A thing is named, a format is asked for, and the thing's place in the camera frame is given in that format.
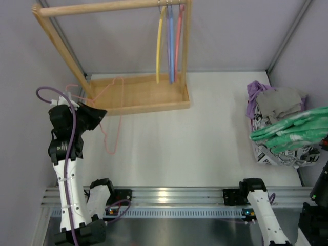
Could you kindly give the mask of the green white tie-dye trousers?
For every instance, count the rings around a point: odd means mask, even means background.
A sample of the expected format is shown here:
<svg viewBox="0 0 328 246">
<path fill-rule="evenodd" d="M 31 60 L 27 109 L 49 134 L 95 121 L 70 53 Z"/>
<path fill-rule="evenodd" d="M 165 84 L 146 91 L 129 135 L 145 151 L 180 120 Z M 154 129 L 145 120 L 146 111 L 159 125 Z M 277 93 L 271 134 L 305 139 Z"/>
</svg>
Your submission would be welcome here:
<svg viewBox="0 0 328 246">
<path fill-rule="evenodd" d="M 327 107 L 303 111 L 250 135 L 253 142 L 264 144 L 273 153 L 318 144 L 326 137 Z"/>
</svg>

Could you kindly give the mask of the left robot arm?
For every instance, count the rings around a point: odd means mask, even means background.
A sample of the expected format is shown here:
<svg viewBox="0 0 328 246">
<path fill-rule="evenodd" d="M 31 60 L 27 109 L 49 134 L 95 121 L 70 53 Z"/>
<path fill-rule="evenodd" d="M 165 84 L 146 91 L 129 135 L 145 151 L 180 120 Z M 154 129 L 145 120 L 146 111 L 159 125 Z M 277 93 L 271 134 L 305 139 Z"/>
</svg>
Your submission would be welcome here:
<svg viewBox="0 0 328 246">
<path fill-rule="evenodd" d="M 112 182 L 103 178 L 93 181 L 89 191 L 84 191 L 81 137 L 94 130 L 106 114 L 106 110 L 82 102 L 76 108 L 62 104 L 49 110 L 53 129 L 48 154 L 57 176 L 61 204 L 60 232 L 54 236 L 56 245 L 95 245 L 106 239 L 103 217 L 115 190 Z"/>
</svg>

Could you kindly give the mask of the yellow clothes hanger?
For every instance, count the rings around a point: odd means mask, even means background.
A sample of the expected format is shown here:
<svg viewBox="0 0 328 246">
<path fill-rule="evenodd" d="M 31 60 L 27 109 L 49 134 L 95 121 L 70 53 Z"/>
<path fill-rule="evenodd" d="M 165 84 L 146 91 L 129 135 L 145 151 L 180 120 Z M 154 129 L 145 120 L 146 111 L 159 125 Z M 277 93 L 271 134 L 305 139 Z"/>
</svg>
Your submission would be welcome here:
<svg viewBox="0 0 328 246">
<path fill-rule="evenodd" d="M 157 32 L 157 44 L 156 44 L 156 83 L 160 81 L 160 62 L 161 62 L 161 36 L 162 36 L 162 27 L 163 21 L 166 15 L 167 8 L 164 6 L 160 8 L 160 18 L 158 24 Z"/>
</svg>

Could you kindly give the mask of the blue clothes hanger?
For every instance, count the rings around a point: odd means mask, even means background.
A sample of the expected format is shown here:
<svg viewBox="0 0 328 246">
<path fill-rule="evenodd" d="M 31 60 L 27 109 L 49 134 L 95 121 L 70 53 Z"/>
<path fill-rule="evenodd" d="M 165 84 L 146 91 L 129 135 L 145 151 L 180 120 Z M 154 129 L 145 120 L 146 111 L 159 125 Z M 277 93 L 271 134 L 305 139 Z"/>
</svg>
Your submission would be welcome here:
<svg viewBox="0 0 328 246">
<path fill-rule="evenodd" d="M 174 21 L 172 7 L 167 7 L 167 52 L 170 84 L 174 82 Z"/>
</svg>

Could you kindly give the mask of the coral clothes hanger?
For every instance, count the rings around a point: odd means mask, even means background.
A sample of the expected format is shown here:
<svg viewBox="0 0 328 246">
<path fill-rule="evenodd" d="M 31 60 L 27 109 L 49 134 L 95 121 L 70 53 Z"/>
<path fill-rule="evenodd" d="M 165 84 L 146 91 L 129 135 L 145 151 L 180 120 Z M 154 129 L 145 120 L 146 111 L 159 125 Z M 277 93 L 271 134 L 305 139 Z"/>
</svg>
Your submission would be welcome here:
<svg viewBox="0 0 328 246">
<path fill-rule="evenodd" d="M 180 52 L 180 40 L 181 40 L 181 31 L 182 31 L 182 20 L 185 6 L 179 6 L 179 15 L 177 20 L 177 32 L 176 32 L 176 45 L 175 45 L 175 81 L 178 80 L 178 62 L 179 62 L 179 52 Z"/>
</svg>

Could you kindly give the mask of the wooden clothes rack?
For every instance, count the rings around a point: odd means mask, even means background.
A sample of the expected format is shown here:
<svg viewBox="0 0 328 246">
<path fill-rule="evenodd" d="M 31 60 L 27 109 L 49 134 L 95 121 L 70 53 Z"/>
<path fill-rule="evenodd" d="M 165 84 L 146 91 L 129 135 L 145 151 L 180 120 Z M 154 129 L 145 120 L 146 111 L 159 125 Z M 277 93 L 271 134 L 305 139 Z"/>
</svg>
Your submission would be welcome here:
<svg viewBox="0 0 328 246">
<path fill-rule="evenodd" d="M 156 73 L 141 76 L 122 77 L 116 85 L 115 78 L 86 80 L 73 56 L 51 22 L 52 17 L 101 13 L 130 9 L 151 8 L 183 4 L 185 15 L 182 20 L 183 35 L 182 68 L 178 72 L 177 84 L 169 85 L 169 74 L 160 73 L 156 83 Z M 31 11 L 63 58 L 81 87 L 87 94 L 87 104 L 107 110 L 108 115 L 127 115 L 169 110 L 181 110 L 190 107 L 188 87 L 186 85 L 189 36 L 191 25 L 192 1 L 115 1 L 107 3 L 81 4 L 43 8 L 34 4 Z"/>
</svg>

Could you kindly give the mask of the grey garment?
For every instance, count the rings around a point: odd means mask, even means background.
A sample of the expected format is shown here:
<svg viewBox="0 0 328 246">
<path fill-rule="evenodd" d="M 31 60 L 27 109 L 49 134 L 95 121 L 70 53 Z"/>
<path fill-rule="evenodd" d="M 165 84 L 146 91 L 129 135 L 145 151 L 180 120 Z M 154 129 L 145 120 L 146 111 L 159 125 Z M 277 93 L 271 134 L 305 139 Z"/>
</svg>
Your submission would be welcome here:
<svg viewBox="0 0 328 246">
<path fill-rule="evenodd" d="M 256 102 L 262 116 L 273 124 L 304 111 L 307 96 L 298 89 L 279 87 L 261 92 Z"/>
</svg>

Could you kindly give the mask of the black white printed garment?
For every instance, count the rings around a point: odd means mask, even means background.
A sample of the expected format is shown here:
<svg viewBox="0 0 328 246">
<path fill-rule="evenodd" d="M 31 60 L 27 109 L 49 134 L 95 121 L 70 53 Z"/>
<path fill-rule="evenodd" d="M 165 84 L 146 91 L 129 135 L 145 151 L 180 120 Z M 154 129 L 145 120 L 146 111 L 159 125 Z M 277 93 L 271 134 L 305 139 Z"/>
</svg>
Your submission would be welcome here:
<svg viewBox="0 0 328 246">
<path fill-rule="evenodd" d="M 254 118 L 250 120 L 251 132 L 270 124 L 270 120 L 267 117 L 263 118 L 258 106 L 256 106 Z M 260 165 L 287 166 L 297 169 L 314 165 L 320 157 L 319 150 L 312 146 L 303 146 L 295 150 L 272 153 L 265 144 L 252 142 L 252 148 L 255 160 Z"/>
</svg>

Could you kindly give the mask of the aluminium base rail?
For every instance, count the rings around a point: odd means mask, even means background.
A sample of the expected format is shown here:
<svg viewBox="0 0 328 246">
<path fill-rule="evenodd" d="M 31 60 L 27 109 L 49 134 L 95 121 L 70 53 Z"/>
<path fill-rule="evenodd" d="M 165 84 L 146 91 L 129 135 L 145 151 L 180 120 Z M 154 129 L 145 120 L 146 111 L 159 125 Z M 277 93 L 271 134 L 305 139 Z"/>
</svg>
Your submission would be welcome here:
<svg viewBox="0 0 328 246">
<path fill-rule="evenodd" d="M 106 192 L 89 192 L 82 189 L 84 200 L 99 198 L 105 204 L 128 199 L 134 206 L 223 206 L 228 196 L 223 195 L 227 189 L 238 190 L 239 187 L 116 187 L 113 194 Z M 311 205 L 312 187 L 267 187 L 268 194 L 275 194 L 273 206 L 300 207 L 303 203 Z"/>
</svg>

